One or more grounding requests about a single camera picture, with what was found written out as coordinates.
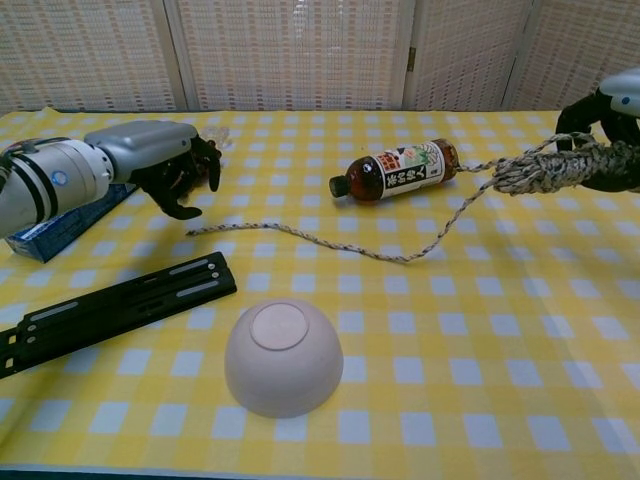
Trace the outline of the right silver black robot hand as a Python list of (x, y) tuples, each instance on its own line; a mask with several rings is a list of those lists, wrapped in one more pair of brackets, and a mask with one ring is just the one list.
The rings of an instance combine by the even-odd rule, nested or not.
[(586, 188), (618, 193), (640, 193), (640, 67), (604, 78), (594, 92), (565, 107), (555, 132), (589, 134), (594, 123), (601, 125), (613, 147), (629, 148), (633, 154), (625, 166), (593, 174), (582, 182)]

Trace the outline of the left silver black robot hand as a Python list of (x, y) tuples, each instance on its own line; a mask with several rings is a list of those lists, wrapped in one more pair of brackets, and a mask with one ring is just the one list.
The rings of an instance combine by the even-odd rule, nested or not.
[(201, 216), (202, 210), (179, 201), (202, 181), (213, 192), (220, 183), (221, 171), (204, 176), (197, 170), (191, 142), (198, 137), (191, 124), (136, 120), (88, 133), (84, 142), (107, 154), (116, 183), (139, 187), (166, 215), (186, 221)]

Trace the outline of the yellow checkered tablecloth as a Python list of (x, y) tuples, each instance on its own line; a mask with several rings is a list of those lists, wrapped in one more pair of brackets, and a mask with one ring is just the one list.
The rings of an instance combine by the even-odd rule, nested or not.
[[(236, 294), (0, 380), (0, 478), (640, 480), (640, 196), (464, 199), (486, 173), (373, 205), (330, 177), (446, 138), (518, 154), (551, 112), (212, 112), (220, 189), (172, 220), (136, 193), (47, 264), (0, 242), (0, 330), (33, 310), (222, 252)], [(231, 396), (238, 317), (302, 299), (335, 326), (339, 388), (305, 416)]]

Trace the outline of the clear plastic grape bunch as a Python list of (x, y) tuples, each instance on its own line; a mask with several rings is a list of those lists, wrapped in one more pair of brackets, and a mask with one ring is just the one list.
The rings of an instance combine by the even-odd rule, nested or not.
[(233, 139), (228, 127), (207, 126), (199, 131), (205, 141), (213, 141), (219, 150), (228, 150), (233, 145)]

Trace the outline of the blue white toothpaste box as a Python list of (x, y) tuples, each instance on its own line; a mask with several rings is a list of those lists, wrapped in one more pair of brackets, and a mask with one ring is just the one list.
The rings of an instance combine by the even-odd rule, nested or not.
[(113, 184), (102, 199), (20, 231), (5, 242), (14, 253), (46, 263), (137, 189), (133, 184)]

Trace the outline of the brown tea bottle with label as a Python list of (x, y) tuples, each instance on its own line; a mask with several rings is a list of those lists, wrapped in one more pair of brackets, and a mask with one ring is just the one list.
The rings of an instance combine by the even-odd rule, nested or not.
[(455, 146), (446, 139), (396, 147), (354, 160), (329, 179), (334, 198), (376, 202), (451, 180), (460, 167)]

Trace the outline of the upturned beige bowl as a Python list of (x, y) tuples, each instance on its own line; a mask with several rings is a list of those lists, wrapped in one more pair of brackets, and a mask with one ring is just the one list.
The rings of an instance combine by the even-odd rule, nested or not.
[(265, 417), (293, 418), (325, 403), (343, 374), (336, 329), (315, 305), (272, 298), (235, 323), (225, 349), (225, 379), (235, 400)]

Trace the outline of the black metal rail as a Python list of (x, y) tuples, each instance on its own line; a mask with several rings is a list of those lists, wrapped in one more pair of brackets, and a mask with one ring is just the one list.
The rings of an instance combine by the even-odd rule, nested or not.
[(0, 332), (0, 379), (237, 291), (220, 252), (29, 312)]

